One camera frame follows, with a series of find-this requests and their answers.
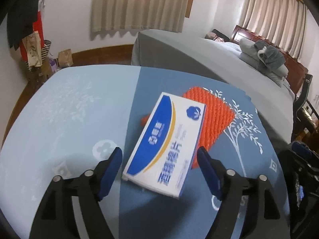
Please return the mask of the wooden headboard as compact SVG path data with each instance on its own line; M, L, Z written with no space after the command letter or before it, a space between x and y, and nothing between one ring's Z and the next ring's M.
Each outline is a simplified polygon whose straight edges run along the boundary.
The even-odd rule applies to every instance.
M251 31L248 31L247 29L240 27L239 25L236 25L230 37L230 41L235 44L239 44L239 41L242 38L247 38L248 40L251 40L253 42L257 42L258 40L263 40L267 44L272 45L275 48L278 48L281 51L281 53L284 55L284 58L286 60L285 66L289 70L287 81L290 84L290 88L294 92L294 94L297 94L299 92L305 80L305 75L308 73L308 69L306 67L304 67L301 63L299 63L297 59L294 59L293 57L291 57L287 52L283 51L282 49L277 47L275 44L271 43L266 38L258 36L257 34Z

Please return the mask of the beige curtain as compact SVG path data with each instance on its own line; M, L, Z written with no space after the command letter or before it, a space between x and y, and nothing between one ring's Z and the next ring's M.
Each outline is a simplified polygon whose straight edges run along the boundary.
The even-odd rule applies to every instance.
M92 0L91 31L158 29L181 32L188 0Z
M298 59L303 46L307 7L300 0L245 0L239 26Z

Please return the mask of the striped basket bag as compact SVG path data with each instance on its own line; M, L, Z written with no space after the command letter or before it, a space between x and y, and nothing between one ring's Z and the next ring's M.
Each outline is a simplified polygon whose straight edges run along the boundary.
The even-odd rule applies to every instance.
M50 47L51 47L51 41L45 39L44 40L44 46L41 49L41 59L42 59L42 61L44 61L46 59L46 57L48 56L49 51L50 51Z

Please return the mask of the orange foam net on table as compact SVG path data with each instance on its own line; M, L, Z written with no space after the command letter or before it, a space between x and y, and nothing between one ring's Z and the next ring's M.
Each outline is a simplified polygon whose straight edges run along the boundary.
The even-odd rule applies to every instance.
M210 149L235 113L220 98L200 87L182 96L162 93L151 114L144 118L145 129L138 149L149 169L170 151L187 152L197 168L196 150Z

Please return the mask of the beige curtain centre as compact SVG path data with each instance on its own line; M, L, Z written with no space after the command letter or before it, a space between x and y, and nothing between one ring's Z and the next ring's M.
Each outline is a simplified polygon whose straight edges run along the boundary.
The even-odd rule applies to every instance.
M188 0L92 0L91 31L158 29L181 32Z

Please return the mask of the grey covered bed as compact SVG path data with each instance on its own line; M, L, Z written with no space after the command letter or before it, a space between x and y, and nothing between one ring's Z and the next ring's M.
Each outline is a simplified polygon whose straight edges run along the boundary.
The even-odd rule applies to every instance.
M243 90L258 110L273 146L291 142L294 96L239 58L223 43L163 30L137 35L131 63L182 71L223 81Z

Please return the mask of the blue white cardboard box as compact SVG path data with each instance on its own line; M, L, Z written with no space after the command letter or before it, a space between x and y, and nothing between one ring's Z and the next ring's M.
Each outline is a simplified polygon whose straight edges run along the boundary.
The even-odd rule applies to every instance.
M206 105L161 93L122 173L159 194L179 198L191 168Z

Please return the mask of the beige curtain right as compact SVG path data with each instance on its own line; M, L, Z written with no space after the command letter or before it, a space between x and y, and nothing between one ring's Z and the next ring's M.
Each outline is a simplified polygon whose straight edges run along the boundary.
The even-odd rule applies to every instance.
M307 7L300 0L245 0L239 26L298 59L303 46Z

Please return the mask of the grey pillows stack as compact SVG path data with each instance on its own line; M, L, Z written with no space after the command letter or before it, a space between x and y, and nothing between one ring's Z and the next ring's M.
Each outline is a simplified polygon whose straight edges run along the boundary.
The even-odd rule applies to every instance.
M263 40L253 42L247 38L239 41L241 54L239 59L271 79L281 87L288 77L286 59L281 51Z

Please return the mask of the beige tote bag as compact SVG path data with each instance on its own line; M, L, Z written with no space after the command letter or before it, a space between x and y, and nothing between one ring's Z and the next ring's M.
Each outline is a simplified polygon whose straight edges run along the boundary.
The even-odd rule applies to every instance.
M41 59L41 44L40 35L38 31L26 36L22 39L25 51L27 53L27 63L29 67L40 67L42 65Z

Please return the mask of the red hanging bag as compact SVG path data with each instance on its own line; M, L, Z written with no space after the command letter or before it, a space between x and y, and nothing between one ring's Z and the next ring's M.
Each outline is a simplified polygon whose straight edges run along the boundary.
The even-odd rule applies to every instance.
M37 20L32 24L33 32L20 41L20 52L25 62L32 66L42 64L41 52L44 47L44 35L42 27L41 12L37 12Z

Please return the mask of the brown paper bag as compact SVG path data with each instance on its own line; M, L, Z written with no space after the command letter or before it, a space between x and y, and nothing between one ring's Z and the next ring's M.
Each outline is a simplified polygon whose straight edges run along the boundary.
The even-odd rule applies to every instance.
M58 64L61 68L73 66L72 52L70 49L60 51L58 53Z

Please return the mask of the black jacket on rack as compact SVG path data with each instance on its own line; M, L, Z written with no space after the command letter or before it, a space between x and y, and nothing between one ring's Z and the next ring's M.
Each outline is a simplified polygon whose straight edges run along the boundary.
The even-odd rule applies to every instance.
M17 50L20 41L33 33L32 24L37 20L38 0L14 0L7 15L9 48Z

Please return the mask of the dark grey folded blanket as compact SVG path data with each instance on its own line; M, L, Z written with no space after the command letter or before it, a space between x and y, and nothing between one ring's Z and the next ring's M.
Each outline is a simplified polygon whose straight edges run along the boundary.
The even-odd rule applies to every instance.
M258 40L254 44L254 48L260 61L258 69L263 74L274 72L286 63L286 59L281 51L263 40Z

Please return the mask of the dark items on bed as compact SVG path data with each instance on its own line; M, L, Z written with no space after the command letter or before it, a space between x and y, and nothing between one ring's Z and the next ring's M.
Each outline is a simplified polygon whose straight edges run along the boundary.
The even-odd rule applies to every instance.
M211 32L207 33L205 39L216 40L219 42L229 42L230 38L223 33L219 32L216 29L213 29Z

